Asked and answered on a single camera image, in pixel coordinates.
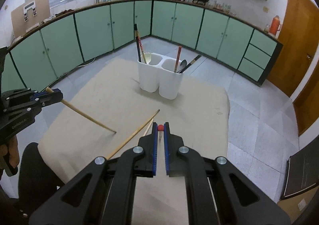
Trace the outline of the person's left hand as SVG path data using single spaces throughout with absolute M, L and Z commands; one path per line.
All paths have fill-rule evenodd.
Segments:
M 12 168 L 17 168 L 20 163 L 20 156 L 18 152 L 17 136 L 13 136 L 8 140 L 7 144 L 1 145 L 1 157 L 9 155 L 9 164 Z

